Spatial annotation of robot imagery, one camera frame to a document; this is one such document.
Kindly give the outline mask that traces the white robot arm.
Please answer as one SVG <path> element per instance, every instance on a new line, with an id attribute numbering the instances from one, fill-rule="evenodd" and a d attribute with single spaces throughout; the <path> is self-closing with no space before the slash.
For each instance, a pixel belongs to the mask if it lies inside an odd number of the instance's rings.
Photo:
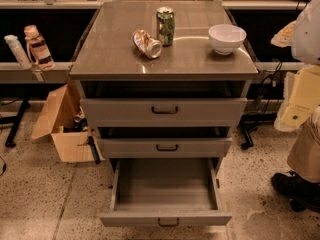
<path id="1" fill-rule="evenodd" d="M 296 74 L 287 74 L 284 102 L 274 122 L 279 131 L 293 131 L 320 105 L 320 0 L 311 0 L 295 21 L 271 39 L 271 44 L 290 46 L 292 57 L 304 64 Z"/>

